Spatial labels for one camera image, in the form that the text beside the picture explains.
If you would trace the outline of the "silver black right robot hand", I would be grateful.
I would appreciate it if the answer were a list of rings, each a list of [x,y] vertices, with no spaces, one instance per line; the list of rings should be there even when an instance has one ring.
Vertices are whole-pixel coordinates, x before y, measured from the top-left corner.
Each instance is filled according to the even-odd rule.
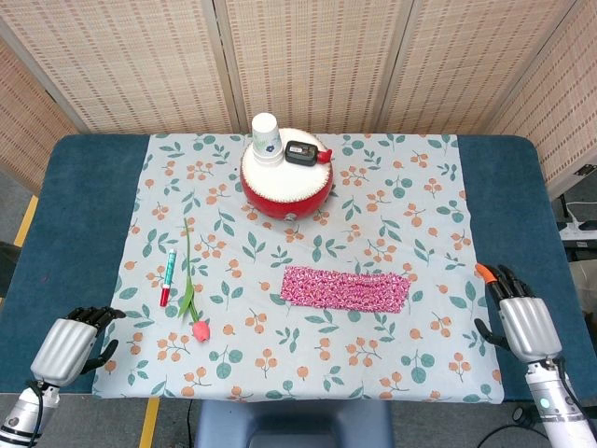
[[[476,318],[480,336],[526,364],[558,357],[562,344],[545,302],[505,265],[494,268],[478,263],[476,272],[492,294],[505,332],[498,335]]]

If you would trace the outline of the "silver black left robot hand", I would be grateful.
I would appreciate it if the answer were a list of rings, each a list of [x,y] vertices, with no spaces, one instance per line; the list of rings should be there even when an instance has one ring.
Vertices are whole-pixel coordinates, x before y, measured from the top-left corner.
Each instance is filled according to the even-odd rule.
[[[118,341],[110,340],[97,357],[90,357],[90,353],[101,333],[125,316],[108,306],[77,307],[57,319],[31,364],[34,378],[42,385],[63,388],[78,376],[101,368],[116,352]]]

